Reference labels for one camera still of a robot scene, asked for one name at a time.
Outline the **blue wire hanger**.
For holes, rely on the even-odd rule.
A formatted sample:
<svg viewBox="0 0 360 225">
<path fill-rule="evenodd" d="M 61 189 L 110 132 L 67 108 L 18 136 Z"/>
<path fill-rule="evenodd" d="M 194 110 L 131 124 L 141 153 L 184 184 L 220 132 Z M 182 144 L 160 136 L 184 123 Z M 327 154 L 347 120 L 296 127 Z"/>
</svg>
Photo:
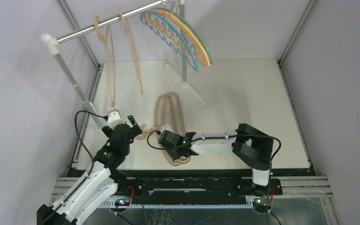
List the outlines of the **blue wire hanger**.
<svg viewBox="0 0 360 225">
<path fill-rule="evenodd" d="M 140 21 L 185 60 L 191 68 L 196 72 L 200 71 L 197 58 L 193 55 L 188 40 L 177 27 L 177 18 L 170 16 L 166 11 L 148 10 L 141 13 Z"/>
</svg>

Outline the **green wire hanger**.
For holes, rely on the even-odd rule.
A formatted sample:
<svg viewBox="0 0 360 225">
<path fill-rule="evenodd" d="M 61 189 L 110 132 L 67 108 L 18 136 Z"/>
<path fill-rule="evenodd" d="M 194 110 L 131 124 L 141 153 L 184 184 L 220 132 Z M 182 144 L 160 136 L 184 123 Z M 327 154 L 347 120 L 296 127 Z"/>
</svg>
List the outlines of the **green wire hanger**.
<svg viewBox="0 0 360 225">
<path fill-rule="evenodd" d="M 177 27 L 180 29 L 183 36 L 188 40 L 193 55 L 197 58 L 198 64 L 204 67 L 210 67 L 213 65 L 212 54 L 207 47 L 207 44 L 203 40 L 202 36 L 197 32 L 186 19 L 185 19 L 185 1 L 180 0 L 179 5 L 177 6 L 178 12 L 166 9 L 166 8 L 156 8 L 159 12 L 166 11 L 170 16 L 177 18 Z"/>
</svg>

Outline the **beige plastic hanger top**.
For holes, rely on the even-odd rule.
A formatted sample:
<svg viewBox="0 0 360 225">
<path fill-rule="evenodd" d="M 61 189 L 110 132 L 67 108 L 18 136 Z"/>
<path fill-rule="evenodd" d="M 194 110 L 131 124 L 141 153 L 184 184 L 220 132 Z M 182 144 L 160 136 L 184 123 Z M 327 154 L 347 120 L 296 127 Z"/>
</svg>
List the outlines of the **beige plastic hanger top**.
<svg viewBox="0 0 360 225">
<path fill-rule="evenodd" d="M 129 46 L 130 46 L 130 50 L 131 50 L 131 54 L 132 54 L 132 59 L 134 62 L 134 67 L 135 67 L 135 74 L 136 74 L 137 82 L 139 85 L 139 91 L 140 91 L 140 94 L 143 95 L 144 94 L 143 82 L 142 82 L 142 76 L 141 76 L 141 71 L 140 71 L 140 66 L 139 66 L 138 55 L 136 52 L 136 47 L 135 47 L 135 43 L 134 43 L 134 39 L 133 39 L 133 35 L 131 32 L 129 23 L 128 23 L 127 19 L 124 17 L 124 13 L 123 13 L 123 10 L 121 7 L 119 7 L 119 15 L 120 15 L 120 19 L 123 23 L 127 38 L 128 38 L 128 42 L 129 42 Z"/>
</svg>

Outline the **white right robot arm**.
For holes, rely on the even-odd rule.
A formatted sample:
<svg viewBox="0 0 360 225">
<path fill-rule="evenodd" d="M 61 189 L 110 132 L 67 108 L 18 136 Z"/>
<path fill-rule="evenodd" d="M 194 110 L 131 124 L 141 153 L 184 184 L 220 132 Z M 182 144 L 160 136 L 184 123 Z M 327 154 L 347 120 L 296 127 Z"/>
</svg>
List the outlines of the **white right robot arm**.
<svg viewBox="0 0 360 225">
<path fill-rule="evenodd" d="M 241 123 L 234 131 L 217 134 L 174 133 L 165 124 L 158 130 L 160 144 L 172 160 L 207 153 L 232 153 L 252 169 L 252 189 L 258 195 L 270 188 L 271 155 L 274 140 L 249 124 Z"/>
</svg>

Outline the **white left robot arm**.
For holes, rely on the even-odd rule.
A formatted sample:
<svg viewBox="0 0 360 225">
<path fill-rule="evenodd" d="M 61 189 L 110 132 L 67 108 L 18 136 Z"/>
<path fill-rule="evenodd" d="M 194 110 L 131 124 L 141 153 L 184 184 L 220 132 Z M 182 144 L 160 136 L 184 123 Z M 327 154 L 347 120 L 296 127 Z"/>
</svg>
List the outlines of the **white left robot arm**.
<svg viewBox="0 0 360 225">
<path fill-rule="evenodd" d="M 37 210 L 38 225 L 81 225 L 108 197 L 123 195 L 128 189 L 126 174 L 119 166 L 130 153 L 130 144 L 142 133 L 133 115 L 127 124 L 113 111 L 104 119 L 107 143 L 96 153 L 92 164 L 78 181 L 51 206 Z"/>
</svg>

